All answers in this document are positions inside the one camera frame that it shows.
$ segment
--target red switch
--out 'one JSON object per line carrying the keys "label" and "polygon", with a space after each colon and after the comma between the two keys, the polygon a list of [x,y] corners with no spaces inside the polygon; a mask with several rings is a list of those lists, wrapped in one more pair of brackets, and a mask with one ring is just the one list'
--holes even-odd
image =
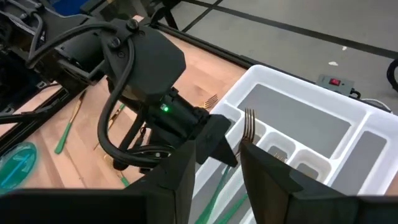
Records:
{"label": "red switch", "polygon": [[336,85],[336,86],[339,86],[340,83],[341,83],[341,81],[338,80],[338,79],[335,79],[335,78],[332,78],[332,79],[330,79],[330,81],[329,81],[329,84],[331,84],[331,85]]}

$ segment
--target wooden surface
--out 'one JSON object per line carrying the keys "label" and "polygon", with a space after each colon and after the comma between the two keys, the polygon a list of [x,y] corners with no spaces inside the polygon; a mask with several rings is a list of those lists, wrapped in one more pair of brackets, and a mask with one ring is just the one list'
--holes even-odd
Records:
{"label": "wooden surface", "polygon": [[[176,46],[183,50],[187,69],[178,79],[175,87],[180,94],[193,105],[200,105],[214,94],[221,98],[245,72],[215,55],[200,50],[186,42],[166,35]],[[51,96],[58,87],[44,90],[30,100],[19,111],[30,111]],[[103,159],[105,152],[98,143],[97,122],[105,101],[109,96],[106,81],[88,88],[81,109],[72,125],[65,148],[61,154],[54,149],[70,119],[76,100],[66,105],[54,117],[47,121],[26,141],[37,146],[39,160],[32,176],[26,181],[25,188],[90,188],[121,189],[122,182]],[[118,145],[136,115],[125,108],[109,131],[109,138]],[[12,125],[0,126],[3,134]],[[142,174],[138,168],[129,167],[123,174],[131,182]],[[388,194],[398,194],[398,177],[393,181]]]}

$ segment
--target plastic organizer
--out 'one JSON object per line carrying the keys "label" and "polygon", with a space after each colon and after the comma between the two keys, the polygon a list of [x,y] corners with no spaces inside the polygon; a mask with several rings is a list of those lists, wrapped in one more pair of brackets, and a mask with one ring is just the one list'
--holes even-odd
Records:
{"label": "plastic organizer", "polygon": [[[233,151],[243,135],[245,108],[256,112],[258,147],[343,194],[384,194],[398,171],[393,114],[255,65],[211,112],[232,122],[226,138]],[[225,168],[212,158],[197,164],[190,223],[210,201]],[[245,193],[237,166],[228,173],[208,223],[218,223]],[[255,223],[248,199],[229,223]]]}

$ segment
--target teal plastic lid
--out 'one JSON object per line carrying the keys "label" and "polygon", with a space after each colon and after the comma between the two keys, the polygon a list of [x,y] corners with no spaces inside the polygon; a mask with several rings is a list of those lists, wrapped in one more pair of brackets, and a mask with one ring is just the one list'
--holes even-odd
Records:
{"label": "teal plastic lid", "polygon": [[18,186],[32,172],[37,160],[36,146],[22,142],[0,158],[0,191],[7,192]]}

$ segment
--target gray floor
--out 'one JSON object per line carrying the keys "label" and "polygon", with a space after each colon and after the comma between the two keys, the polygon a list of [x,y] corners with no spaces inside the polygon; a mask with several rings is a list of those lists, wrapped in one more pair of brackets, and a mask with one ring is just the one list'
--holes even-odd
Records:
{"label": "gray floor", "polygon": [[[393,29],[398,23],[398,1],[224,0],[220,6],[398,50],[398,30]],[[182,30],[205,10],[205,7],[181,2],[172,13]],[[327,74],[355,81],[354,87],[363,98],[381,100],[398,112],[398,93],[386,79],[391,59],[216,10],[194,25],[188,34],[309,80],[316,81],[319,74]]]}

